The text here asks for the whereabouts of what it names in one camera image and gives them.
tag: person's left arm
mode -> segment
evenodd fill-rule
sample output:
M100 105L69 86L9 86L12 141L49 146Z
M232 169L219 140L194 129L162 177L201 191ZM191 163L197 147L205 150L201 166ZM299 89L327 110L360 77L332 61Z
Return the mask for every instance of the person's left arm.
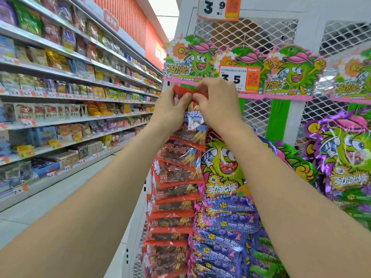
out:
M191 100L168 88L149 124L100 172L0 251L2 278L103 278L158 150Z

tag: supermarket aisle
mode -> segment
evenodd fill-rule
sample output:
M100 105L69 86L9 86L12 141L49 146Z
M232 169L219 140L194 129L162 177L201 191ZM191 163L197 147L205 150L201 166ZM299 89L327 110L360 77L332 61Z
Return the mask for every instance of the supermarket aisle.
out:
M58 205L72 192L83 185L96 172L108 164L114 155L81 170L80 172L58 182L57 184L27 198L26 200L0 212L0 249L20 234L35 220ZM107 270L104 278L121 278L121 264L123 253L128 239L129 227L125 232L121 244Z

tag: brand logo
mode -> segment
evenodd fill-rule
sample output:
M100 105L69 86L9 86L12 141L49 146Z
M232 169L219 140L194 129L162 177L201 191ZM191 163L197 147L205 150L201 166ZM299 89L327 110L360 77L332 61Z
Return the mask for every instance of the brand logo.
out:
M104 9L103 10L103 17L104 21L116 32L120 29L118 25L118 20L113 16L112 13L109 12L109 10Z

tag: tiled floor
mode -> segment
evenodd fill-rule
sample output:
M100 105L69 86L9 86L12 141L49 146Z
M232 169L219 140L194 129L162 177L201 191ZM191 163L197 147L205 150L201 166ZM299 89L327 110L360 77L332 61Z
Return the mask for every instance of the tiled floor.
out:
M67 196L84 184L97 171L108 164L114 156L109 156L80 172L58 182L57 184L35 194L34 196L0 212L0 249L15 236L22 233L30 224L39 219L47 211L58 205ZM117 252L104 278L121 278L122 261L128 240L130 223L118 246Z

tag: person's right arm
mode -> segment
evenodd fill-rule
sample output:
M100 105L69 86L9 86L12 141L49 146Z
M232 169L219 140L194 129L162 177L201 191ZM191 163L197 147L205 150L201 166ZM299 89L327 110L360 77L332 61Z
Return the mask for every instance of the person's right arm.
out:
M264 227L291 278L371 277L371 233L318 193L243 123L236 87L204 79L195 94L205 122L242 168Z

